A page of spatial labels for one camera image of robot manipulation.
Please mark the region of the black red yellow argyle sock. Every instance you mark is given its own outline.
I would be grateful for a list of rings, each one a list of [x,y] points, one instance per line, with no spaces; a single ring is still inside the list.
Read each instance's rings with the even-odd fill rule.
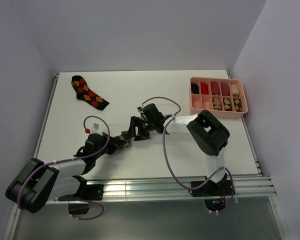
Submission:
[[[103,111],[110,103],[92,91],[86,80],[80,75],[74,75],[71,78],[71,85],[76,92],[76,99],[81,100],[93,108]]]

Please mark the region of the beige orange brown argyle sock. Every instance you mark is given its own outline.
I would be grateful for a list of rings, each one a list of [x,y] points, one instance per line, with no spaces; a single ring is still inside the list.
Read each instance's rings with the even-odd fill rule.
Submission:
[[[212,99],[212,106],[213,106],[213,109],[215,111],[221,111],[222,110],[222,103],[217,97],[214,97]]]

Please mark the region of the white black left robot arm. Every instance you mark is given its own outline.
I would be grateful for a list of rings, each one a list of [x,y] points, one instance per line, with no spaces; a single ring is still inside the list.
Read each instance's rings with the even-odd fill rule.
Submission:
[[[93,188],[87,185],[83,175],[90,172],[103,155],[112,155],[117,150],[129,148],[130,144],[124,132],[115,137],[92,133],[69,161],[48,164],[32,158],[7,187],[5,197],[30,213],[38,212],[53,199],[88,200]]]

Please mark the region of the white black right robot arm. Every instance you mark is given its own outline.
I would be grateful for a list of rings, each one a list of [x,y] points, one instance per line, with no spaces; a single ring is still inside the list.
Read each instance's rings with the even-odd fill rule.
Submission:
[[[190,134],[199,149],[206,155],[207,191],[212,195],[217,195],[223,190],[223,181],[228,175],[224,155],[230,132],[213,114],[208,110],[203,110],[198,114],[188,116],[163,115],[153,103],[139,107],[138,111],[140,117],[130,118],[126,140],[147,140],[152,131],[162,134],[162,149],[166,165],[172,177],[179,183],[168,160],[166,135]]]

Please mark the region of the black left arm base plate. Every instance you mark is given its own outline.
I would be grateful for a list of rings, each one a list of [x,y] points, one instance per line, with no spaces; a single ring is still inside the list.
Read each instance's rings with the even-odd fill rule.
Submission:
[[[80,186],[75,194],[68,194],[58,198],[59,201],[100,201],[103,199],[103,184],[88,184]]]

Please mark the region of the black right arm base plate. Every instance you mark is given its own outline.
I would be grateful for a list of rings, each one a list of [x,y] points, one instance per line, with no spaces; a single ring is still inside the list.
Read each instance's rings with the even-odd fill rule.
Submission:
[[[231,196],[232,194],[236,193],[230,180],[225,180],[219,183],[209,181],[201,188],[198,188],[196,190],[189,190],[188,192],[193,197],[221,197]]]

